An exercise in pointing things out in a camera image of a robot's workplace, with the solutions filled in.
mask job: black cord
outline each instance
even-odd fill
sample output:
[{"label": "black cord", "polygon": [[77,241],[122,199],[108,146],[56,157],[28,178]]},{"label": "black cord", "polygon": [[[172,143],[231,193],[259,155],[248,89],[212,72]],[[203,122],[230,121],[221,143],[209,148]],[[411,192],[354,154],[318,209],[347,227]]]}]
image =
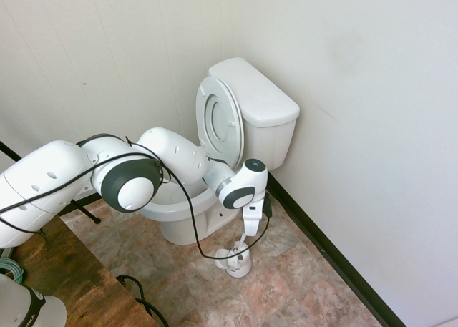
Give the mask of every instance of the black cord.
[{"label": "black cord", "polygon": [[154,307],[151,303],[147,302],[145,300],[145,292],[143,291],[143,287],[142,287],[142,284],[140,284],[140,282],[136,279],[136,278],[133,278],[132,276],[130,275],[119,275],[116,277],[116,279],[122,284],[124,285],[125,281],[124,279],[130,279],[130,280],[133,280],[137,285],[138,285],[138,288],[140,289],[140,297],[141,298],[135,298],[135,300],[139,303],[141,303],[144,307],[145,307],[145,310],[147,311],[147,313],[152,317],[152,313],[151,311],[154,311],[155,314],[159,317],[159,319],[162,321],[162,323],[164,324],[164,327],[168,327],[168,323],[167,321],[165,320],[164,316],[156,309],[156,307]]},{"label": "black cord", "polygon": [[169,324],[167,323],[167,321],[165,320],[165,317],[149,302],[145,301],[145,300],[142,300],[140,298],[136,298],[135,299],[137,302],[141,303],[142,305],[144,305],[145,307],[148,307],[150,308],[152,311],[155,312],[155,314],[157,315],[157,317],[160,318],[160,320],[162,321],[162,323],[164,324],[164,327],[169,327]]},{"label": "black cord", "polygon": [[[230,259],[230,258],[234,258],[238,255],[241,255],[242,253],[244,253],[245,251],[249,250],[250,248],[252,248],[265,234],[265,232],[267,231],[267,228],[269,226],[269,222],[271,220],[271,217],[269,215],[267,215],[267,224],[265,225],[265,228],[264,228],[264,231],[261,233],[261,235],[259,236],[259,238],[257,238],[251,245],[248,246],[248,248],[246,248],[245,250],[242,250],[240,251],[239,253],[236,253],[236,254],[233,254],[231,256],[228,256],[228,257],[211,257],[209,255],[206,255],[204,254],[204,252],[202,251],[202,247],[200,246],[200,242],[199,242],[199,235],[198,235],[198,229],[197,229],[197,226],[195,224],[195,216],[194,216],[194,209],[193,209],[193,204],[191,202],[191,198],[189,197],[185,187],[183,186],[183,184],[180,182],[180,180],[178,179],[178,177],[175,175],[175,173],[173,173],[173,171],[167,167],[165,165],[165,163],[156,155],[156,153],[154,153],[152,150],[150,150],[149,148],[145,147],[144,145],[139,145],[137,143],[133,143],[131,142],[127,137],[127,143],[130,145],[130,147],[132,145],[136,145],[138,147],[141,147],[145,150],[147,150],[148,152],[150,152],[151,154],[154,155],[154,157],[160,162],[161,166],[163,166],[166,170],[167,170],[167,173],[169,174],[169,177],[173,177],[175,178],[175,180],[177,181],[178,185],[180,186],[181,190],[183,191],[183,193],[185,194],[186,196],[186,199],[187,199],[187,202],[189,204],[189,207],[190,207],[190,212],[191,212],[191,219],[192,219],[192,222],[193,222],[193,229],[194,229],[194,236],[195,236],[195,241],[196,243],[198,244],[198,249],[199,249],[199,252],[201,254],[202,257],[204,258],[207,258],[207,259],[213,259],[213,260],[224,260],[224,259]],[[37,196],[34,196],[32,198],[29,198],[29,199],[26,199],[26,200],[23,200],[22,202],[19,202],[19,203],[15,203],[13,205],[10,205],[6,208],[3,208],[3,209],[0,209],[0,214],[3,214],[5,213],[6,211],[8,210],[11,210],[11,209],[14,209],[14,208],[17,208],[17,207],[20,207],[21,205],[24,205],[24,204],[27,204],[27,203],[30,203],[30,202],[33,202],[35,200],[39,200],[40,198],[43,198],[43,197],[46,197],[47,195],[51,195],[65,187],[67,187],[68,185],[72,184],[73,182],[76,182],[79,178],[81,177],[84,177],[87,173],[95,170],[96,168],[102,166],[102,165],[105,165],[106,163],[108,162],[111,162],[113,160],[117,160],[117,159],[120,159],[122,157],[127,157],[127,156],[132,156],[132,155],[142,155],[144,157],[148,157],[150,159],[153,159],[153,157],[145,154],[145,153],[140,153],[140,152],[133,152],[133,153],[125,153],[125,154],[121,154],[121,155],[116,155],[108,160],[105,160],[105,161],[102,161],[102,162],[99,162],[98,164],[92,166],[91,168],[89,168],[88,170],[85,170],[84,172],[80,173],[79,175],[77,175],[76,177],[72,178],[71,180],[69,180],[68,182],[60,185],[59,187],[56,187],[48,192],[44,192],[40,195],[37,195]],[[40,232],[34,232],[34,231],[30,231],[30,230],[24,230],[22,228],[19,228],[15,225],[12,225],[11,223],[9,223],[8,221],[5,221],[3,218],[1,218],[0,216],[0,222],[8,225],[9,227],[13,228],[13,229],[16,229],[20,232],[23,232],[23,233],[30,233],[30,234],[40,234],[40,235],[43,235],[43,231],[40,231]]]},{"label": "black cord", "polygon": [[200,247],[200,242],[199,242],[199,235],[198,235],[198,229],[197,229],[197,226],[195,224],[195,216],[194,216],[194,209],[193,209],[193,204],[191,202],[191,198],[189,197],[185,187],[183,186],[183,184],[180,182],[180,180],[178,179],[178,177],[175,175],[175,173],[173,173],[173,171],[168,168],[165,163],[152,151],[150,150],[149,148],[145,147],[144,145],[139,145],[137,143],[133,143],[133,142],[130,142],[130,145],[136,145],[138,147],[141,147],[141,148],[144,148],[145,150],[147,150],[148,152],[151,152],[154,156],[156,156],[157,160],[160,162],[161,166],[163,166],[167,172],[169,173],[169,175],[172,175],[172,177],[175,178],[175,180],[177,181],[178,185],[181,187],[181,190],[183,191],[183,193],[185,194],[186,196],[186,199],[187,199],[187,203],[189,204],[189,208],[190,208],[190,212],[191,212],[191,219],[193,221],[193,229],[194,229],[194,236],[195,236],[195,241],[196,243],[198,244],[198,249],[199,249],[199,252],[200,252],[200,255],[204,258],[207,258],[207,259],[213,259],[213,260],[224,260],[224,259],[230,259],[230,258],[234,258],[244,252],[246,252],[247,250],[249,250],[250,248],[252,248],[265,234],[265,232],[267,231],[267,228],[269,226],[269,222],[271,221],[271,217],[269,215],[266,215],[267,216],[267,224],[265,225],[265,228],[263,230],[263,232],[261,233],[261,235],[259,235],[259,238],[257,238],[251,245],[249,245],[246,249],[240,251],[239,253],[236,253],[236,254],[232,254],[228,257],[210,257],[209,255],[206,255],[204,254],[204,252],[202,251],[202,247]]}]

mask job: toilet lid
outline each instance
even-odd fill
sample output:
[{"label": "toilet lid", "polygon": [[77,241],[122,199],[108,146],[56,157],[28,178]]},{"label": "toilet lid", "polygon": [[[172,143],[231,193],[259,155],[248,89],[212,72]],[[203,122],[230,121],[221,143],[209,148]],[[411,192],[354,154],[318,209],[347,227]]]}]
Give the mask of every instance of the toilet lid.
[{"label": "toilet lid", "polygon": [[200,83],[196,118],[205,153],[234,168],[243,154],[242,114],[233,93],[221,80],[208,77]]}]

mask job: green cable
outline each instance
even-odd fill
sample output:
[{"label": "green cable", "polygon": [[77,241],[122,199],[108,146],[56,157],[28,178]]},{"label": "green cable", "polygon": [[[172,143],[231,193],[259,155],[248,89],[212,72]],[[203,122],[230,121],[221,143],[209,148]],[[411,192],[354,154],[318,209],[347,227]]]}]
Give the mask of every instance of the green cable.
[{"label": "green cable", "polygon": [[0,268],[8,270],[9,272],[6,273],[6,275],[12,274],[16,283],[22,283],[24,270],[14,260],[10,258],[0,258]]}]

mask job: black baseboard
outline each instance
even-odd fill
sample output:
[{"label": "black baseboard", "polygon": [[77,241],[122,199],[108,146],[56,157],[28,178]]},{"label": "black baseboard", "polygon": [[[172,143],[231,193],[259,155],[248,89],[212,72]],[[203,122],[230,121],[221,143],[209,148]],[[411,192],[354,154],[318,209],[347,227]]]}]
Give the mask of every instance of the black baseboard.
[{"label": "black baseboard", "polygon": [[383,326],[406,327],[270,173],[267,189]]},{"label": "black baseboard", "polygon": [[[81,200],[78,200],[77,202],[84,207],[85,205],[91,204],[92,202],[95,202],[96,200],[101,200],[101,199],[102,199],[102,197],[100,197],[100,195],[98,193],[95,193],[93,195],[90,195],[90,196],[87,196],[85,198],[82,198]],[[58,216],[63,216],[65,214],[70,213],[73,210],[76,210],[76,209],[78,209],[78,208],[70,203],[64,209],[62,209],[61,212],[59,214],[57,214],[57,215]]]}]

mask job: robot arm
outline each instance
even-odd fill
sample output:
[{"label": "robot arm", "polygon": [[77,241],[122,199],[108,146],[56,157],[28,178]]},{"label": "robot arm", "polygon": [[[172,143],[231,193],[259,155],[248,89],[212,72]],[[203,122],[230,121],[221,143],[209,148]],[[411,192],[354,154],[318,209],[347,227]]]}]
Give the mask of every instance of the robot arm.
[{"label": "robot arm", "polygon": [[[267,185],[265,165],[247,160],[235,174],[225,162],[208,158],[200,147],[163,128],[146,131],[132,146],[113,135],[95,135],[78,145],[50,142],[30,153],[0,175],[0,219],[22,230],[39,230],[92,187],[114,209],[137,211],[162,184],[161,160],[182,184],[203,178],[226,208],[243,208],[245,233],[256,234]],[[47,192],[53,193],[34,199]],[[30,236],[0,223],[0,248],[16,247]]]}]

